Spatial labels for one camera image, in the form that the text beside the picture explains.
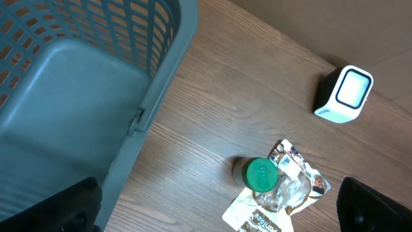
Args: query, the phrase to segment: blue plastic basket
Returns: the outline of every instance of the blue plastic basket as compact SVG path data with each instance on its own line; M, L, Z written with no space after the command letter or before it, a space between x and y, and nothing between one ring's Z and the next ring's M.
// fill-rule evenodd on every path
M2 0L0 221L92 176L106 226L197 21L195 0Z

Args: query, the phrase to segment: barcode label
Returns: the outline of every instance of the barcode label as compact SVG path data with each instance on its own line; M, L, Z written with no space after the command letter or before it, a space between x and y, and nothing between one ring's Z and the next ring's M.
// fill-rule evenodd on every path
M295 180L301 172L301 167L291 159L288 155L285 155L279 162L279 165L277 165L277 168L286 173L292 180Z

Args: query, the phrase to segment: green bottle cap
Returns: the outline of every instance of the green bottle cap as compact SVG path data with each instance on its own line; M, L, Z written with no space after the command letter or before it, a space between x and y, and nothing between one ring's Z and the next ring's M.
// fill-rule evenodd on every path
M276 166L268 159L250 159L242 169L242 179L252 191L266 193L277 183Z

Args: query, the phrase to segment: wood plank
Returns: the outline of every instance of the wood plank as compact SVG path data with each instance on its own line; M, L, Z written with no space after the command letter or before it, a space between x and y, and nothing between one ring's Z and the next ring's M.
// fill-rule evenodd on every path
M370 95L360 117L312 113L334 67L229 1L199 0L200 24L106 231L232 231L221 216L241 188L233 157L288 139L332 190L294 215L296 231L338 231L337 192L352 176L412 208L412 117Z

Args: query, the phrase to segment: crumpled wrapper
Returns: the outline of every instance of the crumpled wrapper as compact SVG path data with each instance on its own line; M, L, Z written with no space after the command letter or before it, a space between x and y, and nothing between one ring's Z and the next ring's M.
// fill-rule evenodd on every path
M236 231L292 232L290 216L315 203L331 188L286 139L274 147L269 159L279 172L275 189L257 193L245 188L222 216Z

